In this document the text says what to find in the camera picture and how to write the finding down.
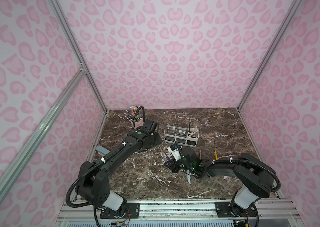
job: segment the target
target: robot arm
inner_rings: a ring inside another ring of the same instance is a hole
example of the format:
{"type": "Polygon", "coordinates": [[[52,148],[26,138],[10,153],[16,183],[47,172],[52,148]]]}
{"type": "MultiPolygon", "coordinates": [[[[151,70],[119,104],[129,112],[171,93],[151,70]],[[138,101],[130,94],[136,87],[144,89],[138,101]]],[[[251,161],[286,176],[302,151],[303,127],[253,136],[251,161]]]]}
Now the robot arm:
{"type": "Polygon", "coordinates": [[[270,197],[270,193],[277,191],[281,186],[275,171],[248,153],[242,153],[233,161],[228,159],[203,161],[190,147],[179,148],[176,144],[170,146],[168,150],[172,157],[164,163],[164,166],[171,169],[173,173],[182,169],[189,170],[198,179],[205,175],[238,177],[244,186],[234,194],[229,204],[234,216],[240,216],[260,198],[270,197]],[[277,183],[276,188],[272,188],[274,180],[277,183]]]}
{"type": "MultiPolygon", "coordinates": [[[[132,129],[123,138],[123,142],[110,151],[98,163],[86,161],[79,170],[79,180],[73,186],[75,191],[88,203],[96,208],[108,207],[115,216],[121,217],[125,213],[126,199],[110,190],[110,175],[134,152],[140,149],[152,148],[161,143],[157,132],[158,123],[146,119],[143,126],[132,129]]],[[[71,190],[68,190],[66,202],[70,207],[77,207],[71,203],[71,190]]]]}

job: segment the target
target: black bracket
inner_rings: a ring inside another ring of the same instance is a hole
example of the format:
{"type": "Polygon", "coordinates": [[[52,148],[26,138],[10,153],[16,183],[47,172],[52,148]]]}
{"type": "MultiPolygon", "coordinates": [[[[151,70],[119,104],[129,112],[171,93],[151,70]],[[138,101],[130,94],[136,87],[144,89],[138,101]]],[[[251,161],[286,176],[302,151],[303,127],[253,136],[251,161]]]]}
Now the black bracket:
{"type": "MultiPolygon", "coordinates": [[[[127,203],[126,204],[126,211],[125,214],[123,215],[122,219],[126,219],[128,216],[127,210],[130,211],[130,218],[139,218],[139,203],[127,203]]],[[[110,208],[104,209],[99,218],[100,219],[116,219],[116,217],[113,215],[111,212],[112,210],[110,208]]]]}
{"type": "MultiPolygon", "coordinates": [[[[217,212],[218,218],[237,218],[231,213],[231,208],[229,207],[229,202],[215,202],[215,211],[217,212]]],[[[252,210],[252,206],[247,209],[249,217],[255,217],[256,211],[252,210]]],[[[247,217],[244,212],[240,217],[247,217]]]]}

